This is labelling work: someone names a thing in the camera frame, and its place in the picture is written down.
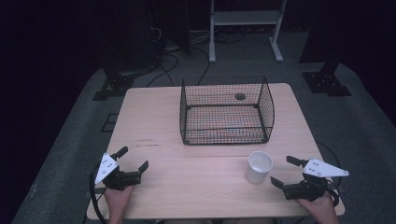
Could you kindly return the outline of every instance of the tabletop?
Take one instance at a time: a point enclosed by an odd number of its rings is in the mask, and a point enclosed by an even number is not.
[[[133,219],[249,218],[307,216],[282,190],[271,184],[273,176],[285,184],[303,180],[302,167],[286,162],[287,156],[322,160],[318,147],[292,92],[285,83],[269,84],[275,107],[275,124],[265,144],[186,146],[179,130],[180,87],[135,88],[127,91],[107,153],[127,146],[118,160],[124,172],[149,168],[130,199],[125,214]],[[268,153],[272,170],[259,185],[245,178],[248,156]],[[99,201],[108,218],[105,199]],[[340,203],[336,214],[345,207]],[[90,204],[87,217],[97,219]]]

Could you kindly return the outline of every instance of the person's right hand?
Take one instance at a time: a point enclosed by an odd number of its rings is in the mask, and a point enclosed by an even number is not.
[[[309,202],[306,199],[295,200],[311,215],[318,224],[339,224],[338,217],[335,214],[334,205],[332,203],[332,195],[325,192],[320,198]]]

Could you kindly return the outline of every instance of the white metal frame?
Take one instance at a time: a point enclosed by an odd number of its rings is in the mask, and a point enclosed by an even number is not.
[[[277,46],[280,25],[282,24],[287,0],[282,0],[280,10],[267,11],[215,11],[215,0],[211,1],[210,7],[210,41],[209,41],[209,61],[216,61],[215,52],[215,26],[217,25],[251,25],[251,24],[274,24],[276,26],[274,35],[269,37],[269,41],[276,61],[283,62],[282,54]]]

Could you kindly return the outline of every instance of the black stand base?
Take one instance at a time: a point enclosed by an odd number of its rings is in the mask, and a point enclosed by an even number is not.
[[[134,84],[134,78],[122,77],[117,82],[108,82],[108,78],[102,86],[100,91],[97,91],[93,96],[93,101],[105,101],[108,97],[125,96],[125,93]]]
[[[327,93],[329,96],[351,96],[347,87],[341,85],[333,74],[304,72],[303,76],[313,93]]]

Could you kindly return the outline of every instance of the wire basket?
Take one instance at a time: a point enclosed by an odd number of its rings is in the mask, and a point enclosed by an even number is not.
[[[179,124],[185,145],[266,143],[274,120],[265,77],[183,79]]]

